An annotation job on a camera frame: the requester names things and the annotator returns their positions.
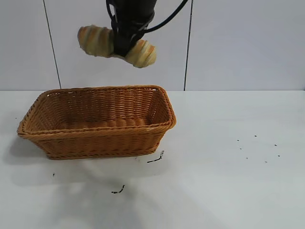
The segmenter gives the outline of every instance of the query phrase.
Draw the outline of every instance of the woven basket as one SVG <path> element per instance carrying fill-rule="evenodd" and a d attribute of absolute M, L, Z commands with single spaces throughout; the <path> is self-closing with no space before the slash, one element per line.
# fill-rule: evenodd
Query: woven basket
<path fill-rule="evenodd" d="M 37 98 L 18 135 L 50 159 L 139 156 L 153 153 L 175 124 L 158 86 L 59 89 Z"/>

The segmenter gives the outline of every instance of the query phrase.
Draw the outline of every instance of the white table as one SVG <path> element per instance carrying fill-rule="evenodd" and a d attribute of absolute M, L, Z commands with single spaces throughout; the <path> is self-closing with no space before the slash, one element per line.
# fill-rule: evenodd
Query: white table
<path fill-rule="evenodd" d="M 0 92 L 1 229 L 305 228 L 305 92 L 170 92 L 155 154 L 66 161 L 16 136 L 39 94 Z"/>

